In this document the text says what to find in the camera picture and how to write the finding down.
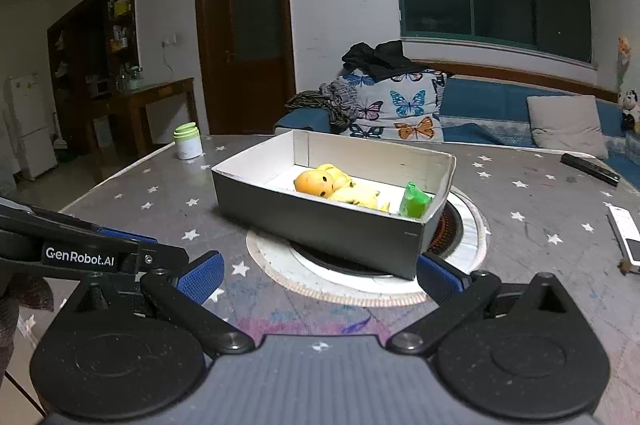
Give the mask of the grey plain cushion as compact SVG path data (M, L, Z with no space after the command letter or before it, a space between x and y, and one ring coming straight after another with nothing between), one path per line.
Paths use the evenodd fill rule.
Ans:
M529 126L538 148L608 158L593 96L529 96Z

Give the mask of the striped dark clothes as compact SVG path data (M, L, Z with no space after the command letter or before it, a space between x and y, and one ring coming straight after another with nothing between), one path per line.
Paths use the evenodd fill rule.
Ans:
M315 108L329 115L329 127L334 133L348 128L358 117L358 94L348 81L338 78L322 84L318 90L296 93L284 104L289 112L300 108Z

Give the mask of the butterfly print cushion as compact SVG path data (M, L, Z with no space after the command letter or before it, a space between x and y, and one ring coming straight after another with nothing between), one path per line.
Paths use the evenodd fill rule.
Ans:
M420 70L374 80L361 70L338 81L355 91L354 114L342 136L404 142L442 142L440 107L448 75Z

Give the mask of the panda plush toy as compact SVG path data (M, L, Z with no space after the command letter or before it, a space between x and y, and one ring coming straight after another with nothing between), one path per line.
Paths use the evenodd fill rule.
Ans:
M636 90L630 89L618 95L618 105L622 109L620 130L640 132L640 102Z

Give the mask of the black clothes pile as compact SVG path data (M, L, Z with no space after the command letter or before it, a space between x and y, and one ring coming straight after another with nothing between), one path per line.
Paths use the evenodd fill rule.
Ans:
M402 74L421 72L422 66L404 55L400 40L382 42L374 48L365 42L358 42L342 56L346 72L361 70L374 80L383 80Z

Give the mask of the black remote control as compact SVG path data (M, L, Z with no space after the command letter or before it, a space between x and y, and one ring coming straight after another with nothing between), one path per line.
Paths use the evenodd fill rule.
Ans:
M606 184L614 186L616 188L617 185L620 184L620 175L616 174L616 172L606 169L602 166L593 164L589 162L589 160L575 156L570 153L563 153L561 155L560 161L562 164L577 169L584 174L588 174L593 178L596 178Z

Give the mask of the white refrigerator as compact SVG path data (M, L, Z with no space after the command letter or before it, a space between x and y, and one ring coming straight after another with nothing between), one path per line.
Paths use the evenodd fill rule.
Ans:
M35 74L9 78L4 83L17 162L23 176L34 181L58 163L51 140L42 88Z

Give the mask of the blue sofa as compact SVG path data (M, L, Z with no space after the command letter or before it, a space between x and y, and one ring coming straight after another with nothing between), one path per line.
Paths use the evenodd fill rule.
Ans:
M440 107L440 123L446 142L481 143L538 148L529 126L529 96L588 96L480 78L452 76ZM597 110L608 158L600 158L632 185L639 183L639 140L620 130L622 109L597 98ZM315 108L286 110L277 128L334 133L329 115Z

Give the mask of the green plastic packet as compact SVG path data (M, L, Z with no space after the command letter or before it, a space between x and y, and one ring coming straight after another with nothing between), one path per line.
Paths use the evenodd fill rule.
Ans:
M432 203L431 194L425 193L413 182L405 186L404 194L399 205L398 214L401 217L421 219Z

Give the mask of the yellow plush toy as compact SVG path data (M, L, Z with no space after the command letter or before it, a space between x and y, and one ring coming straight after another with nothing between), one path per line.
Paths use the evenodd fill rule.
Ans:
M390 202L380 203L380 192L356 184L343 186L333 192L328 200L383 211L383 213L390 211Z

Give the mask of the wooden side table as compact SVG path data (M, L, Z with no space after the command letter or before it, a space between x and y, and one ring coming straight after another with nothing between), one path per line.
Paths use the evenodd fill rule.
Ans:
M92 151L98 149L98 138L93 121L103 116L122 115L129 122L136 155L143 157L150 154L154 150L154 143L146 108L153 103L174 96L186 98L186 111L188 111L189 120L190 122L198 122L193 77L161 82L126 93L107 93L90 99L81 107L89 148Z

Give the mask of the grey cardboard box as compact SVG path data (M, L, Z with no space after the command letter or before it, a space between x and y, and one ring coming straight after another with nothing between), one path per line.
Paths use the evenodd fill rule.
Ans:
M300 193L294 179L332 164L360 186L380 192L383 212ZM235 154L212 169L220 211L249 227L412 280L438 226L457 159L425 146L290 130ZM401 217L405 186L433 197L421 219Z

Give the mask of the white jar green lid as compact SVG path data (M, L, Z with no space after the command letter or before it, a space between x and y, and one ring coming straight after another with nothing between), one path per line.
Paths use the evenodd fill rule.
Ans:
M174 130L178 159L189 160L203 154L201 133L195 122L186 122Z

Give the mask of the white remote control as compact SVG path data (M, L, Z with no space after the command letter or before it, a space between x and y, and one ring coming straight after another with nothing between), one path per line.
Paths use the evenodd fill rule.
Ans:
M634 218L627 209L610 205L608 206L608 221L622 254L618 264L620 272L623 275L638 273L640 270L640 233Z

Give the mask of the round white table hotplate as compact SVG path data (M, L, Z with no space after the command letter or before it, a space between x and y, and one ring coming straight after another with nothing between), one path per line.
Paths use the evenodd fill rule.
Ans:
M472 200L460 189L448 195L461 216L462 237L445 256L447 263L470 273L480 269L486 258L490 230L488 222ZM393 308L423 304L430 300L416 280L393 275L353 275L320 266L294 249L289 241L250 230L246 246L254 263L284 289L298 295L357 307Z

